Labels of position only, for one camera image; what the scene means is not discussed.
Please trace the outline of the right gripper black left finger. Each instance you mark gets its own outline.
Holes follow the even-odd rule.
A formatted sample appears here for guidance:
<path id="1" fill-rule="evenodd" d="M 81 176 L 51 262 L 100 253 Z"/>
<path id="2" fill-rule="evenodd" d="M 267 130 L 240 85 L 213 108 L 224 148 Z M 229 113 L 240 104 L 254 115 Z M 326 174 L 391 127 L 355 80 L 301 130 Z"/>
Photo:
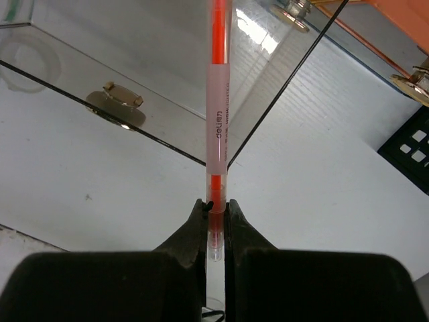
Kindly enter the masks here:
<path id="1" fill-rule="evenodd" d="M 207 206 L 152 251 L 41 252 L 1 293 L 2 321 L 200 321 L 206 304 Z"/>

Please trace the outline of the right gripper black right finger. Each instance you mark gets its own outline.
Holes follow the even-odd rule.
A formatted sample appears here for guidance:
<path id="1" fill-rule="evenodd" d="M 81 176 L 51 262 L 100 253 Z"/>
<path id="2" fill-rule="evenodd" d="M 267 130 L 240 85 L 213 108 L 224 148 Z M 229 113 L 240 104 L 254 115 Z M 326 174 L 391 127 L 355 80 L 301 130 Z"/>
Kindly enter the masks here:
<path id="1" fill-rule="evenodd" d="M 409 272 L 384 254 L 282 250 L 225 212 L 227 321 L 426 321 Z"/>

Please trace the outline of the orange highlighter pen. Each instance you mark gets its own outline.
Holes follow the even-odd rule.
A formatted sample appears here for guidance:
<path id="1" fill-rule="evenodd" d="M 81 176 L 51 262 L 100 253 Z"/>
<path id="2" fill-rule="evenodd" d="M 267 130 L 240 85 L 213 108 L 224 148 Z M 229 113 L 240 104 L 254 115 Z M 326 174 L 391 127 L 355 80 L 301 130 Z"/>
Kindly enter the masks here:
<path id="1" fill-rule="evenodd" d="M 208 1 L 206 68 L 206 202 L 208 257 L 222 259 L 227 206 L 232 2 Z"/>

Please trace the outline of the green highlighter pen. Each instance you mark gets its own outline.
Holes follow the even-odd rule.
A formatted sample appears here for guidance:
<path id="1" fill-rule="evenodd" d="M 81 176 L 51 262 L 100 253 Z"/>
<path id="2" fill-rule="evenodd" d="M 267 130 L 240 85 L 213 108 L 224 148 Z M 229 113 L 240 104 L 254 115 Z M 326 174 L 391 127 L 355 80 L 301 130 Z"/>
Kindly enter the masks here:
<path id="1" fill-rule="evenodd" d="M 3 1 L 1 4 L 5 5 L 3 10 L 2 20 L 5 22 L 13 22 L 17 19 L 19 12 L 22 7 L 22 0 L 7 0 Z"/>

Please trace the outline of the black mesh file rack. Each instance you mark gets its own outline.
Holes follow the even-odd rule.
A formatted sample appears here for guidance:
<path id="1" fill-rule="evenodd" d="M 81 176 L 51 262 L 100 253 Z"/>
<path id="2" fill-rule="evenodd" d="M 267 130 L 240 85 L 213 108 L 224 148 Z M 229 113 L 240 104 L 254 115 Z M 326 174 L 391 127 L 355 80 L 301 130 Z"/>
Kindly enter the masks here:
<path id="1" fill-rule="evenodd" d="M 428 108 L 421 106 L 377 153 L 428 195 Z"/>

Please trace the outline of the small clear tape roll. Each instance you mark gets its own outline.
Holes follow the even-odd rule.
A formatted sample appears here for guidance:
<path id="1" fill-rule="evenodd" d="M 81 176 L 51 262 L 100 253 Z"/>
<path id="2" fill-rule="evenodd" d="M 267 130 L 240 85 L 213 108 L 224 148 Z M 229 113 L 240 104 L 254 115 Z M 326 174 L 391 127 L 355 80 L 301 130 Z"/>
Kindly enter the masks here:
<path id="1" fill-rule="evenodd" d="M 61 74 L 60 59 L 47 43 L 29 35 L 8 36 L 1 41 L 1 60 L 47 83 L 55 83 Z M 44 85 L 1 67 L 1 78 L 12 91 L 38 93 Z"/>

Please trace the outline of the orange drawer box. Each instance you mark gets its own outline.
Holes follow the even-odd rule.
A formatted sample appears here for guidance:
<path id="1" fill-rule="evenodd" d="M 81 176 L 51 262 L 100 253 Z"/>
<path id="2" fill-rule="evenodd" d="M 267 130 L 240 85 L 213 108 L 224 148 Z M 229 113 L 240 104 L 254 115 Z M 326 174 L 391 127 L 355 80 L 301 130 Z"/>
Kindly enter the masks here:
<path id="1" fill-rule="evenodd" d="M 427 1 L 348 1 L 326 35 L 384 79 L 428 68 Z"/>

